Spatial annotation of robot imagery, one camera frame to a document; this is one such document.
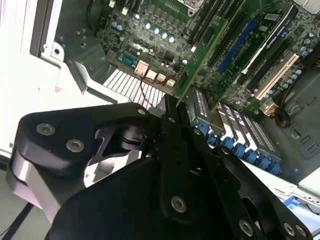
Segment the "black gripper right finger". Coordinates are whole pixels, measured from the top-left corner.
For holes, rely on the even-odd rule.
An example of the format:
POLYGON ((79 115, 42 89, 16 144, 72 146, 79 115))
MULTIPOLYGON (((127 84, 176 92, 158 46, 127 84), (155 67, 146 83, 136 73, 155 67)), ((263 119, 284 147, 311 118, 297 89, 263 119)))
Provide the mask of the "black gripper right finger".
POLYGON ((311 240, 312 233, 294 213, 229 149, 210 148, 192 127, 184 103, 178 116, 193 156, 217 195, 226 240, 311 240))

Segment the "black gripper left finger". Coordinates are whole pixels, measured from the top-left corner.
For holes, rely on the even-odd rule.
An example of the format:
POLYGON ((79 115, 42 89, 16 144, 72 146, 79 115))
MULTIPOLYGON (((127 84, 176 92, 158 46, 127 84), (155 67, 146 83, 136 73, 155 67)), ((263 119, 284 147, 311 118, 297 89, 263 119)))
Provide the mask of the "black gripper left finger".
POLYGON ((125 183, 139 180, 137 193, 149 181, 159 181, 156 207, 174 222, 189 225, 193 209, 185 181, 189 172, 187 142, 181 136, 177 99, 166 95, 149 112, 134 102, 30 113, 18 123, 9 162, 26 190, 16 194, 38 204, 50 222, 73 196, 85 194, 86 167, 140 151, 142 157, 112 174, 105 185, 105 206, 115 208, 132 194, 120 196, 125 183))

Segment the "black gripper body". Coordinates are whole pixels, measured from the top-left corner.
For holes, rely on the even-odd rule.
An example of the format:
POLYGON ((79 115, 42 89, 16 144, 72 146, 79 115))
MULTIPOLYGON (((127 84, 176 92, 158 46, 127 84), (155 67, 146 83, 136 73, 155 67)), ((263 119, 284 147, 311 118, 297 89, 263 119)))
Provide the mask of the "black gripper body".
POLYGON ((48 240, 225 240, 217 195, 193 152, 160 150, 72 196, 48 240))

